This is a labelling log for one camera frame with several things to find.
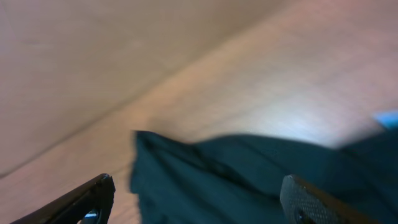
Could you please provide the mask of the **black t-shirt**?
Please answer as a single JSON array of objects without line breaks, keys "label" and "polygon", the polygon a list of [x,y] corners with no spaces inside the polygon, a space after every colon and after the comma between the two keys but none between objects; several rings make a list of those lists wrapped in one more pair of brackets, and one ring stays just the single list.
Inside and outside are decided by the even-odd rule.
[{"label": "black t-shirt", "polygon": [[248,134],[192,144],[133,136],[131,192],[143,223],[285,223],[279,194],[289,174],[381,223],[397,222],[397,131],[338,150]]}]

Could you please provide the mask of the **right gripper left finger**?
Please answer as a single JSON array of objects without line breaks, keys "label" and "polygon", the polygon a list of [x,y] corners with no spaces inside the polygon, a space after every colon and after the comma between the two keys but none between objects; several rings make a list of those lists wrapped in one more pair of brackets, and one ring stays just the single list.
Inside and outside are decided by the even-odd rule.
[{"label": "right gripper left finger", "polygon": [[115,191],[113,178],[100,174],[11,224],[107,224]]}]

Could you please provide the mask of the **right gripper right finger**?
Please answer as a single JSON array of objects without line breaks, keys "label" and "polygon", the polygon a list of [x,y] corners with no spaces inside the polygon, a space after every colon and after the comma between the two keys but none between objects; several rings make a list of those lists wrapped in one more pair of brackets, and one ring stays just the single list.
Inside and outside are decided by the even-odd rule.
[{"label": "right gripper right finger", "polygon": [[293,224],[376,224],[377,221],[355,210],[295,175],[282,181],[280,203]]}]

